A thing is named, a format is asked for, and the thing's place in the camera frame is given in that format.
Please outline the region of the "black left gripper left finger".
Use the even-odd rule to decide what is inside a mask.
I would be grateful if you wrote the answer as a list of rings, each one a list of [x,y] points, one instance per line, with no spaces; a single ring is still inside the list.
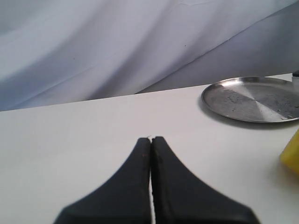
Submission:
[[[66,206],[56,224],[150,224],[150,145],[139,138],[117,172],[94,192]]]

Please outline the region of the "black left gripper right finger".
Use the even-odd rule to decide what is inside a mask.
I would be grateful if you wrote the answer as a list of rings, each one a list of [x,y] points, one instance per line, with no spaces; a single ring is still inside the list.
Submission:
[[[157,224],[257,224],[251,208],[197,178],[163,137],[151,143],[151,184]]]

